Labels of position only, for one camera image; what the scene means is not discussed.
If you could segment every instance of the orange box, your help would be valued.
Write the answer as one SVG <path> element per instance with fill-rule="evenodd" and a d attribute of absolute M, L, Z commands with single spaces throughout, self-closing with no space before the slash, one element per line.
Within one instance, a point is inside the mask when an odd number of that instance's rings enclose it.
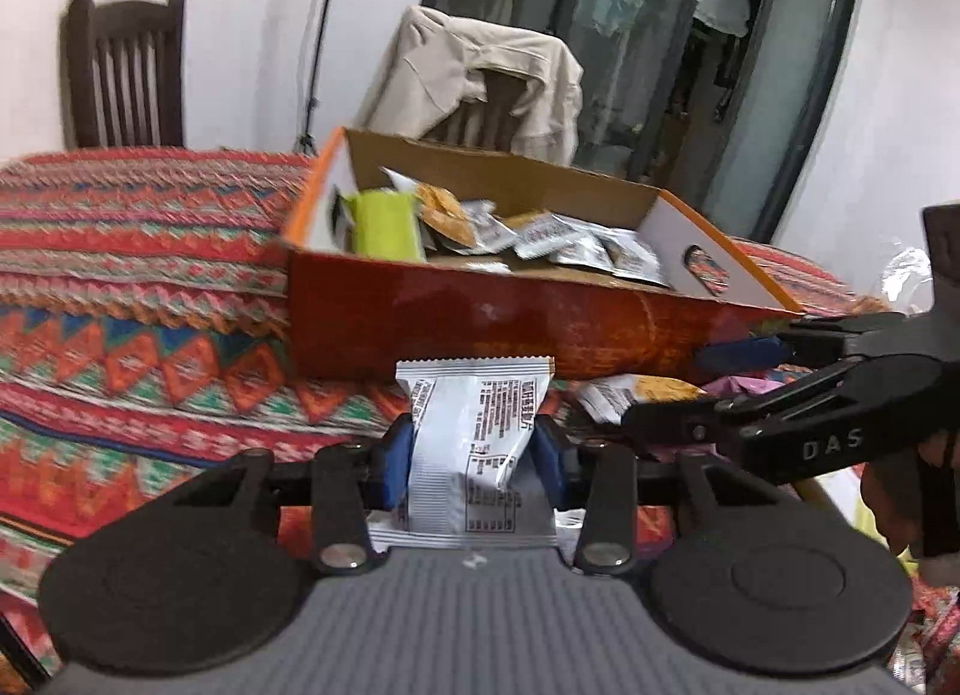
<path fill-rule="evenodd" d="M 673 290 L 545 263 L 497 274 L 352 256 L 334 236 L 336 194 L 389 187 L 381 166 L 462 200 L 491 199 L 499 215 L 550 209 L 635 229 L 659 255 Z M 283 239 L 292 251 L 290 350 L 307 377 L 382 381 L 401 359 L 508 355 L 552 356 L 558 378 L 685 377 L 696 348 L 800 313 L 730 239 L 667 191 L 373 132 L 341 129 L 330 137 Z M 689 263 L 691 253 L 719 270 L 704 276 L 704 265 Z"/>

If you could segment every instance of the gray gripper base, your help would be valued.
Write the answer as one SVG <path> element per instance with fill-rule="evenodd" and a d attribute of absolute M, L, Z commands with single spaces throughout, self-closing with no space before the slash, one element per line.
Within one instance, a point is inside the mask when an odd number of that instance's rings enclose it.
<path fill-rule="evenodd" d="M 669 639 L 625 583 L 553 549 L 394 549 L 368 575 L 318 582 L 246 658 L 174 679 L 69 664 L 44 695 L 848 695 L 908 692 L 881 668 L 762 679 Z"/>

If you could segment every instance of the chair backrest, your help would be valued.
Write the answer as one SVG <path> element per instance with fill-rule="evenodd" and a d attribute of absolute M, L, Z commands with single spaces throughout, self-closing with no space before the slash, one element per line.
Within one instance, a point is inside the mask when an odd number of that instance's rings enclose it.
<path fill-rule="evenodd" d="M 184 145 L 184 1 L 70 1 L 64 55 L 78 147 Z"/>
<path fill-rule="evenodd" d="M 521 121 L 511 111 L 526 91 L 527 81 L 514 74 L 482 71 L 487 101 L 461 102 L 451 115 L 424 134 L 424 140 L 510 152 Z"/>

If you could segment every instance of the beige jacket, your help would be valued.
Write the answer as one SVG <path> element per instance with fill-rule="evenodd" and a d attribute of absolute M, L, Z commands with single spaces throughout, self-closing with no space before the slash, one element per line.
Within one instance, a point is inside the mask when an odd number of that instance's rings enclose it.
<path fill-rule="evenodd" d="M 512 151 L 569 164 L 577 147 L 583 69 L 569 48 L 535 31 L 410 7 L 395 35 L 395 56 L 372 87 L 361 127 L 419 139 L 462 101 L 487 98 L 481 70 L 526 78 L 512 108 L 520 127 Z"/>

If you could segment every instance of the patterned tablecloth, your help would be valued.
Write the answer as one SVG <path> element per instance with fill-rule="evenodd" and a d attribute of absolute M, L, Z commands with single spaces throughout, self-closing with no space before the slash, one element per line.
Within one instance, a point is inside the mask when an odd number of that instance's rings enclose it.
<path fill-rule="evenodd" d="M 119 149 L 0 169 L 0 610 L 49 666 L 35 590 L 72 540 L 240 449 L 306 459 L 405 409 L 397 388 L 291 371 L 277 230 L 307 165 Z M 851 307 L 815 265 L 743 247 L 810 313 Z M 544 410 L 565 416 L 565 385 Z M 669 540 L 661 508 L 643 508 L 640 527 L 644 545 Z M 281 537 L 302 545 L 303 511 L 285 514 Z M 956 595 L 917 595 L 930 679 L 947 691 Z"/>

